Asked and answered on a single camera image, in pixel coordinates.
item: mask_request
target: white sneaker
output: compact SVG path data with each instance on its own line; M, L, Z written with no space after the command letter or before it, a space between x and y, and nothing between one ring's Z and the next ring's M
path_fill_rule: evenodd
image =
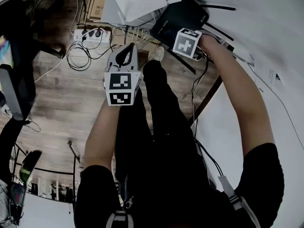
M164 54L165 54L165 49L162 46L158 46L154 52L149 52L148 62L152 60L161 62L163 60Z

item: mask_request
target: wooden floor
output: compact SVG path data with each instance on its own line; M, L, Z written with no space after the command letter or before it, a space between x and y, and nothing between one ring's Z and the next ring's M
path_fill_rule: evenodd
M43 0L35 14L38 15L40 8L48 7L53 1ZM60 48L62 45L67 48L73 42L69 29L76 11L76 1L64 1L63 9L46 20L44 30L38 35L40 41L54 48ZM101 54L107 48L108 46L100 46L96 53ZM110 52L99 60L93 60L90 68L85 72L72 70L64 59L55 70L36 83L37 97L29 117L40 126L41 132L37 133L23 127L17 143L24 151L34 149L43 151L37 167L72 172L74 156L67 145L69 140L72 141L75 152L83 156L87 137L105 99L102 80L109 54ZM80 51L75 51L72 54L72 60L81 63L87 61L87 58ZM186 61L198 71L197 75L192 74L168 53L165 54L162 66L167 72L168 84L179 100L181 111L189 119L192 116L191 87L193 81L204 70L205 61L194 62L188 59ZM60 59L40 52L33 62L34 78L39 78L59 62ZM204 99L218 75L215 67L209 65L196 91L194 99L196 106ZM141 90L147 111L147 121L152 129L151 107L147 101L144 82L141 83ZM7 116L0 114L0 130L7 121ZM24 155L21 153L18 162L22 162L23 158ZM67 175L35 171L34 179L36 180L38 176L53 181L59 180L60 183L66 185L72 185L73 182L72 176Z

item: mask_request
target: chair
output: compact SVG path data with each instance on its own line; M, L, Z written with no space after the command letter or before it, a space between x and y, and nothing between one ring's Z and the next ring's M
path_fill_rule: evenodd
M62 2L55 2L32 26L22 0L9 0L0 6L0 15L4 20L0 22L0 36L4 35L10 42L14 61L13 68L9 65L0 66L0 82L6 104L17 121L26 120L34 104L36 88L32 61L37 53L41 50L58 58L64 56L63 51L57 52L33 39L33 34L43 27L41 19L62 5Z

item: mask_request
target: black pants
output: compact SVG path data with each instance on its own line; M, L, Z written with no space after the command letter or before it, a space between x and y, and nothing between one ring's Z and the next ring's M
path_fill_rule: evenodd
M139 180L157 179L169 186L181 187L187 180L208 185L207 172L193 139L188 121L181 112L178 99L167 84L160 62L150 61L143 70L147 96L152 108L151 135L139 90L132 106L120 110L116 135L116 172L120 194L124 199L124 183L129 175L132 186Z
M16 121L11 118L0 134L0 179L8 185L12 180L10 156L23 124L24 121Z

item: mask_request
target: hand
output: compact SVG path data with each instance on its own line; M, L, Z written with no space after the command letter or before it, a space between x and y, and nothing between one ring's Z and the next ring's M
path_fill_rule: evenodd
M200 48L210 57L209 53L209 47L212 46L213 44L218 44L218 42L209 35L202 35L200 40L199 40L199 46Z

